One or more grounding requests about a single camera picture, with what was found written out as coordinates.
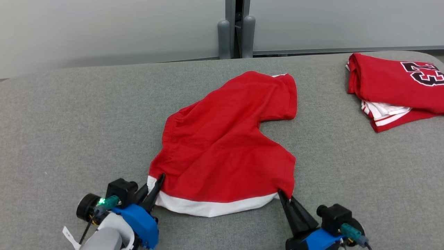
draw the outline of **gray table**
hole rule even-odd
[[[418,52],[372,52],[431,61]],[[0,248],[71,249],[86,223],[79,200],[104,195],[123,177],[143,184],[160,151],[166,118],[248,70],[290,73],[298,90],[292,121],[261,131],[297,158],[294,196],[353,211],[374,249],[444,247],[444,118],[374,133],[346,94],[349,54],[62,69],[0,83]],[[199,218],[162,208],[159,250],[284,249],[291,236],[278,201]]]

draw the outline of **black cable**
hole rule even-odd
[[[366,246],[369,250],[372,250],[372,248],[370,247],[370,245],[369,245],[368,242],[365,243],[365,246]]]
[[[79,241],[79,244],[80,244],[80,245],[82,244],[83,240],[85,239],[86,233],[88,232],[88,229],[89,229],[89,227],[91,226],[92,220],[94,219],[94,217],[95,217],[98,213],[99,213],[99,211],[96,211],[96,212],[94,213],[94,215],[91,216],[91,219],[89,219],[88,225],[86,226],[85,231],[83,232],[83,235],[82,235],[82,237],[81,237],[81,239],[80,239],[80,241]]]

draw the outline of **white partition panel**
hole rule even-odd
[[[218,56],[224,0],[2,0],[0,79]]]
[[[255,54],[347,48],[444,48],[442,0],[246,1],[250,2],[249,14],[256,18]]]

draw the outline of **jersey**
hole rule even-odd
[[[444,75],[432,63],[393,61],[354,53],[348,93],[361,100],[375,132],[444,113]]]
[[[171,115],[149,170],[149,189],[166,174],[156,204],[213,217],[261,207],[278,189],[291,197],[296,159],[259,125],[293,119],[296,112],[289,74],[246,72]]]

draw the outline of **red fabric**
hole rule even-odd
[[[290,75],[246,72],[167,119],[149,175],[166,173],[162,191],[192,201],[233,202],[278,189],[290,197],[296,159],[259,122],[291,120],[296,110]]]
[[[386,125],[377,126],[372,120],[377,133],[444,113],[444,74],[432,63],[385,60],[354,53],[348,67],[349,94],[365,101],[413,108]]]

